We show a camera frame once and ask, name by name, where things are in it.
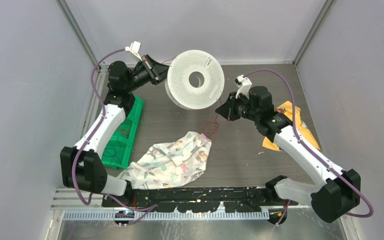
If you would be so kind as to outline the grey plastic spool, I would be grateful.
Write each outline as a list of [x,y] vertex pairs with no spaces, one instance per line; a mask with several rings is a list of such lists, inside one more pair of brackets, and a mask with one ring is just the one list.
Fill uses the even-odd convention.
[[165,90],[169,99],[186,110],[202,110],[221,97],[225,76],[220,63],[202,50],[187,50],[169,65]]

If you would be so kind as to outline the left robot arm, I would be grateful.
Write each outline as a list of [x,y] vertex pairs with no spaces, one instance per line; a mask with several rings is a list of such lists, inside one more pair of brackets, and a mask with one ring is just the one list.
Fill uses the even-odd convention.
[[108,67],[108,93],[103,108],[86,135],[74,146],[65,146],[60,152],[63,185],[93,194],[114,195],[121,207],[133,202],[133,193],[125,180],[110,176],[102,163],[107,143],[116,128],[131,113],[136,98],[133,91],[141,86],[162,83],[169,66],[159,63],[149,55],[129,68],[123,61],[115,61]]

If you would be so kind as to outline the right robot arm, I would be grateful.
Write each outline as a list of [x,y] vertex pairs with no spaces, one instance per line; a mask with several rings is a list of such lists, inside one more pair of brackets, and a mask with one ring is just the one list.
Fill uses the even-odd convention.
[[361,189],[361,176],[354,169],[344,170],[304,139],[293,122],[275,109],[266,87],[252,87],[249,96],[231,92],[215,112],[228,121],[244,118],[254,122],[258,132],[288,153],[313,181],[307,184],[283,175],[270,180],[265,185],[265,198],[271,205],[295,201],[332,223],[360,204],[356,191]]

